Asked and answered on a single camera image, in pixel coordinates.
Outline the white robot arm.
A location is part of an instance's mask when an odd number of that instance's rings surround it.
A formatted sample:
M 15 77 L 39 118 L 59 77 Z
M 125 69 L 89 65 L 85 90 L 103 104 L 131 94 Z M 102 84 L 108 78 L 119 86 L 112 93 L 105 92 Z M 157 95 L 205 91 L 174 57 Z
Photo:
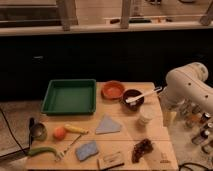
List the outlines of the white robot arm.
M 213 114 L 213 87 L 205 83 L 208 75 L 207 67 L 200 62 L 174 68 L 167 73 L 166 86 L 159 94 L 164 126 L 170 125 L 172 112 L 186 100 Z

